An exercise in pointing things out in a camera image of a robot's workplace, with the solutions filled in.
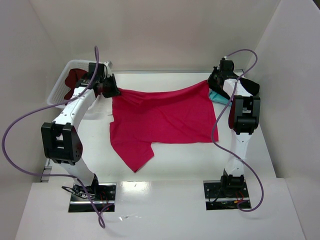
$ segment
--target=purple cable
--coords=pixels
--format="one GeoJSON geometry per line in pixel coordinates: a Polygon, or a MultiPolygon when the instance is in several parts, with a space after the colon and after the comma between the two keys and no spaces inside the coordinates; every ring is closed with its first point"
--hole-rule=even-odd
{"type": "Polygon", "coordinates": [[[217,117],[217,119],[216,119],[216,121],[215,121],[215,123],[214,123],[214,125],[213,125],[212,131],[211,131],[211,140],[212,140],[212,142],[213,142],[218,148],[226,151],[226,152],[229,153],[229,154],[232,154],[232,155],[235,156],[237,159],[239,159],[239,161],[241,161],[244,165],[246,165],[246,166],[251,170],[251,172],[254,174],[254,176],[255,176],[256,179],[258,180],[258,182],[259,182],[259,184],[260,184],[260,187],[261,187],[261,199],[260,199],[259,203],[257,204],[257,206],[255,206],[254,208],[249,209],[249,210],[244,210],[244,209],[240,208],[239,205],[242,204],[243,202],[248,202],[248,200],[241,201],[241,202],[239,202],[239,203],[236,205],[236,207],[237,207],[240,211],[242,211],[242,212],[252,212],[252,211],[254,211],[254,210],[256,210],[257,208],[260,207],[260,205],[262,204],[262,202],[263,202],[263,200],[264,200],[264,196],[265,196],[264,187],[263,187],[263,185],[262,185],[262,182],[261,182],[260,178],[258,177],[258,175],[257,175],[257,173],[255,172],[255,170],[253,170],[253,168],[252,168],[251,166],[249,166],[248,163],[246,163],[245,161],[243,161],[243,160],[241,159],[241,157],[239,157],[239,156],[238,156],[237,154],[235,154],[234,152],[232,152],[232,151],[224,148],[223,146],[220,146],[219,144],[216,143],[216,141],[215,141],[215,139],[214,139],[214,132],[215,132],[215,129],[217,128],[217,124],[218,124],[221,116],[224,114],[224,112],[225,112],[226,109],[228,108],[228,106],[229,106],[229,104],[231,103],[232,99],[234,98],[234,95],[235,95],[236,89],[237,89],[237,83],[238,83],[239,79],[240,79],[242,76],[244,76],[246,73],[248,73],[248,72],[256,65],[256,63],[257,63],[257,61],[258,61],[258,56],[257,56],[257,54],[256,54],[254,51],[250,50],[250,49],[240,49],[240,50],[234,51],[234,52],[230,53],[229,55],[227,55],[227,57],[229,57],[229,56],[231,56],[231,55],[233,55],[233,54],[236,54],[236,53],[238,53],[238,52],[242,52],[242,51],[249,51],[249,52],[253,53],[254,56],[255,56],[255,61],[254,61],[253,65],[252,65],[248,70],[246,70],[245,72],[243,72],[243,73],[236,79],[236,82],[235,82],[235,84],[234,84],[234,89],[233,89],[232,95],[230,96],[229,101],[227,102],[227,104],[225,105],[225,107],[223,108],[223,110],[221,111],[221,113],[219,114],[219,116],[217,117]]]}
{"type": "Polygon", "coordinates": [[[5,158],[7,159],[7,161],[14,167],[16,168],[17,170],[19,170],[20,172],[23,172],[24,174],[28,174],[28,175],[31,175],[31,176],[36,176],[36,177],[68,177],[68,178],[73,178],[73,179],[77,179],[77,181],[81,184],[81,186],[83,187],[83,190],[84,192],[86,193],[91,205],[92,205],[92,208],[93,210],[96,212],[96,214],[98,215],[98,221],[99,221],[99,224],[100,226],[104,229],[106,228],[106,224],[102,218],[102,212],[105,211],[107,208],[103,208],[100,212],[98,211],[98,209],[96,208],[94,202],[92,201],[87,189],[86,189],[86,186],[82,183],[82,181],[77,178],[76,176],[73,176],[73,175],[69,175],[69,174],[43,174],[43,173],[35,173],[35,172],[30,172],[30,171],[27,171],[27,170],[24,170],[22,169],[21,167],[19,167],[18,165],[16,165],[11,159],[10,157],[8,156],[8,153],[7,153],[7,150],[6,150],[6,138],[7,138],[7,135],[9,133],[9,131],[11,130],[11,128],[19,121],[21,121],[22,119],[32,115],[32,114],[35,114],[37,112],[40,112],[40,111],[43,111],[43,110],[47,110],[47,109],[51,109],[51,108],[54,108],[54,107],[57,107],[57,106],[60,106],[60,105],[65,105],[67,103],[70,103],[70,102],[73,102],[74,100],[78,99],[79,97],[81,97],[87,90],[88,88],[90,87],[90,85],[92,84],[92,82],[94,81],[95,79],[95,76],[97,74],[97,70],[98,70],[98,63],[99,63],[99,49],[97,46],[94,46],[94,55],[95,55],[95,60],[96,60],[96,65],[95,65],[95,69],[94,69],[94,72],[93,72],[93,75],[92,75],[92,78],[88,84],[88,86],[86,86],[86,88],[78,95],[78,96],[75,96],[74,98],[71,98],[69,100],[65,100],[61,103],[56,103],[56,104],[53,104],[53,105],[49,105],[49,106],[44,106],[44,107],[41,107],[41,108],[38,108],[36,110],[33,110],[31,112],[28,112],[24,115],[22,115],[21,117],[17,118],[16,120],[14,120],[8,127],[7,129],[5,130],[4,134],[3,134],[3,137],[2,137],[2,143],[1,143],[1,147],[2,147],[2,152],[5,156],[5,158]]]}

